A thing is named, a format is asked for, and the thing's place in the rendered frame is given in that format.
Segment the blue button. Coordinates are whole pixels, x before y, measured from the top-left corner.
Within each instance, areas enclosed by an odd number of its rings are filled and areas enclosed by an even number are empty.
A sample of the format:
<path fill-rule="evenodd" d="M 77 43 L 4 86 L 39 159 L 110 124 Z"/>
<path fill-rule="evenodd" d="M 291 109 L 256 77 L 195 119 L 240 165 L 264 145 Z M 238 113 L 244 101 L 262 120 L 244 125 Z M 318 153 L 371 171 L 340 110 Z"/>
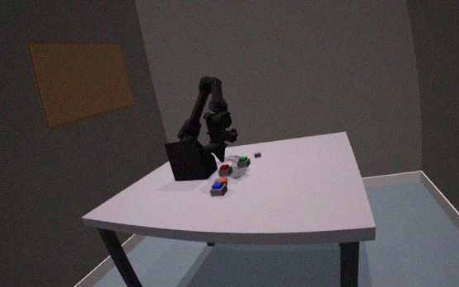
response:
<path fill-rule="evenodd" d="M 214 182 L 209 190 L 211 196 L 223 196 L 227 192 L 227 184 Z"/>

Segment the red button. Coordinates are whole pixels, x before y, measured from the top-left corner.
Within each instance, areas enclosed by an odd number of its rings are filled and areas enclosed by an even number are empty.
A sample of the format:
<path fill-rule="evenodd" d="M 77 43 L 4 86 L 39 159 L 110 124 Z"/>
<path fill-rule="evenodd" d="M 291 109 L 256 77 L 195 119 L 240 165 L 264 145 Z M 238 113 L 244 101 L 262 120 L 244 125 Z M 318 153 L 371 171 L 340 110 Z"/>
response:
<path fill-rule="evenodd" d="M 219 176 L 230 176 L 232 173 L 232 167 L 229 167 L 229 165 L 222 165 L 220 169 L 218 170 L 218 175 Z"/>

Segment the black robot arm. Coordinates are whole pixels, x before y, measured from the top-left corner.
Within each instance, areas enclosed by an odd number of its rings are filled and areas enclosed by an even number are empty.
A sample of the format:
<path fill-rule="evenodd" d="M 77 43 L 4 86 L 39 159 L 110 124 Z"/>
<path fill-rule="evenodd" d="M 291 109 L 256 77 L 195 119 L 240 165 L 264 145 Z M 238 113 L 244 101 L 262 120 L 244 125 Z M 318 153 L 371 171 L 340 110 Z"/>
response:
<path fill-rule="evenodd" d="M 212 100 L 208 104 L 208 108 L 215 112 L 205 112 L 203 118 L 206 121 L 208 129 L 223 128 L 220 129 L 219 140 L 229 141 L 233 143 L 237 140 L 236 129 L 226 131 L 225 128 L 230 127 L 232 119 L 230 112 L 227 111 L 227 103 L 222 98 L 222 82 L 217 78 L 202 77 L 199 81 L 199 96 L 195 103 L 191 117 L 185 121 L 182 125 L 177 138 L 180 141 L 196 139 L 199 136 L 199 130 L 201 124 L 199 118 L 204 109 L 205 102 L 208 98 L 208 94 L 211 93 Z M 189 136 L 188 136 L 189 135 Z M 192 137 L 192 138 L 191 138 Z"/>

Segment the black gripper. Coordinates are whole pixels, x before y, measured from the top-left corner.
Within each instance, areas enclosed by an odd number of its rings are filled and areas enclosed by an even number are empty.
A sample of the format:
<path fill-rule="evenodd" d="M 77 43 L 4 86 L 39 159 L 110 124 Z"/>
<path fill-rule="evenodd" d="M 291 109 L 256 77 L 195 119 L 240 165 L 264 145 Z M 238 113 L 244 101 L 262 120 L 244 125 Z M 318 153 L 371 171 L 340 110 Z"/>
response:
<path fill-rule="evenodd" d="M 213 153 L 220 162 L 224 162 L 225 148 L 228 146 L 228 143 L 224 143 L 226 140 L 222 142 L 219 140 L 220 129 L 223 131 L 223 128 L 208 129 L 207 134 L 209 134 L 210 137 L 210 144 L 204 146 L 203 153 Z"/>

